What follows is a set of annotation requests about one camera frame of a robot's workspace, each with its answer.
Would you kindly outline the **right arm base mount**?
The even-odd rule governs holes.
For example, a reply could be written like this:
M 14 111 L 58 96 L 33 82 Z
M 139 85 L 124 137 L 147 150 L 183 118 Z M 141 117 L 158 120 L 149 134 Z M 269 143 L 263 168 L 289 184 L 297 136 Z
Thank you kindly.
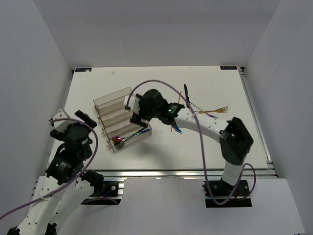
M 224 201 L 228 195 L 231 193 L 231 190 L 222 186 L 220 180 L 210 180 L 209 185 L 213 196 L 218 202 Z M 217 205 L 209 194 L 209 190 L 203 182 L 203 190 L 205 195 L 205 206 L 206 208 L 251 208 L 252 201 L 250 196 L 247 196 L 250 193 L 247 180 L 241 180 L 236 191 L 232 194 L 229 200 L 223 205 Z

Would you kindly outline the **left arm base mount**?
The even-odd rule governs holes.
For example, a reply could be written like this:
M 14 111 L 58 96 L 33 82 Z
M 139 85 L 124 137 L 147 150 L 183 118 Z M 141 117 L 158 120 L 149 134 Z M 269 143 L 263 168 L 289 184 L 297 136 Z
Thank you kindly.
M 81 205 L 117 206 L 124 190 L 123 180 L 105 180 L 102 187 L 97 186 L 94 193 L 83 200 Z

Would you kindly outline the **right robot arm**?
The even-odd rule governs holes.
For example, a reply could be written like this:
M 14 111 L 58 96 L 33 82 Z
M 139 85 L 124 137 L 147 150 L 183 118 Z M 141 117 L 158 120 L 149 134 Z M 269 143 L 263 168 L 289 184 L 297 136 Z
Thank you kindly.
M 238 190 L 237 181 L 246 155 L 254 142 L 239 118 L 223 120 L 193 114 L 182 104 L 167 102 L 156 89 L 151 89 L 144 95 L 125 96 L 124 106 L 127 110 L 133 111 L 131 123 L 145 127 L 146 121 L 157 118 L 163 124 L 175 128 L 177 132 L 188 129 L 215 140 L 220 144 L 222 156 L 225 159 L 221 190 L 226 195 L 233 195 Z

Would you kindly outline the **iridescent rainbow spoon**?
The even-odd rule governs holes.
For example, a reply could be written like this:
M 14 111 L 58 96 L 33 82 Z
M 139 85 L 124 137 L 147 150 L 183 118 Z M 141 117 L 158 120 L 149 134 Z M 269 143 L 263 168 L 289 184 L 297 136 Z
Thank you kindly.
M 126 141 L 126 140 L 128 140 L 128 139 L 130 139 L 132 137 L 135 137 L 135 136 L 144 134 L 146 132 L 149 132 L 150 130 L 151 129 L 140 130 L 140 131 L 137 131 L 134 134 L 131 134 L 131 135 L 128 135 L 128 136 L 125 136 L 125 137 L 114 136 L 114 137 L 112 137 L 112 141 L 113 141 L 113 143 L 122 143 L 123 141 Z

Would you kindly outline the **gold fork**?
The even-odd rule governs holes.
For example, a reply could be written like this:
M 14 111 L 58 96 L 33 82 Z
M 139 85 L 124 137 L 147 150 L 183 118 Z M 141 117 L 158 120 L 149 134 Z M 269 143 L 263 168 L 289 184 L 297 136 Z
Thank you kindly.
M 218 109 L 215 109 L 215 110 L 201 110 L 199 111 L 199 113 L 203 114 L 203 113 L 227 113 L 229 110 L 229 107 L 228 106 L 224 106 L 224 107 L 221 107 L 221 108 L 218 108 Z

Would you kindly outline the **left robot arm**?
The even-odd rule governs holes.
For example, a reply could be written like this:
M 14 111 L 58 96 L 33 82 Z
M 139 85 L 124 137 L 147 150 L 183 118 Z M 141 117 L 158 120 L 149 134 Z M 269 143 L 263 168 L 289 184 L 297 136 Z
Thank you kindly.
M 102 193 L 103 176 L 84 165 L 95 157 L 96 151 L 90 146 L 99 141 L 93 141 L 89 134 L 97 123 L 80 110 L 75 115 L 77 119 L 59 110 L 50 120 L 50 135 L 62 144 L 46 170 L 39 198 L 30 202 L 25 219 L 8 234 L 55 235 L 87 197 Z

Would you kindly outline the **black knife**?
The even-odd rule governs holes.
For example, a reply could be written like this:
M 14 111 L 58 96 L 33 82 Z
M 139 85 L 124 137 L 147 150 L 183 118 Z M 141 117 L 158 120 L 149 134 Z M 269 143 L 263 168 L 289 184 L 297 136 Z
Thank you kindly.
M 188 88 L 187 88 L 186 84 L 184 84 L 183 86 L 184 86 L 184 92 L 185 92 L 186 106 L 187 106 L 187 108 L 190 108 L 190 99 L 188 96 Z

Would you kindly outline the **blue serrated knife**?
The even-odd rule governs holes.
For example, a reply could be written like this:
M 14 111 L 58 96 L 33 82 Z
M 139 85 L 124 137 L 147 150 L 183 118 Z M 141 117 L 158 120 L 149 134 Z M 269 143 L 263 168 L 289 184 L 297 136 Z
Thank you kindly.
M 177 126 L 173 126 L 173 130 L 175 130 L 176 132 L 182 134 L 182 131 L 181 131 L 180 128 L 177 127 Z

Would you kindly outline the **clear smoked utensil organizer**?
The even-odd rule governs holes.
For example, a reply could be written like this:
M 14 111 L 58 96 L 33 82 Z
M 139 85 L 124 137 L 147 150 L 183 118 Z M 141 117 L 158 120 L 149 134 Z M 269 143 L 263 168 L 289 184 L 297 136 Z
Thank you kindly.
M 152 134 L 152 127 L 149 122 L 146 121 L 147 129 L 151 129 L 149 132 L 131 138 L 125 142 L 122 148 L 117 148 L 112 142 L 112 137 L 114 136 L 125 137 L 140 130 L 140 126 L 130 122 L 133 111 L 124 109 L 124 98 L 126 95 L 130 94 L 131 91 L 132 89 L 130 87 L 126 87 L 93 101 L 98 119 L 102 124 L 102 132 L 107 138 L 107 145 L 114 152 L 128 145 L 133 145 L 135 142 L 141 141 Z

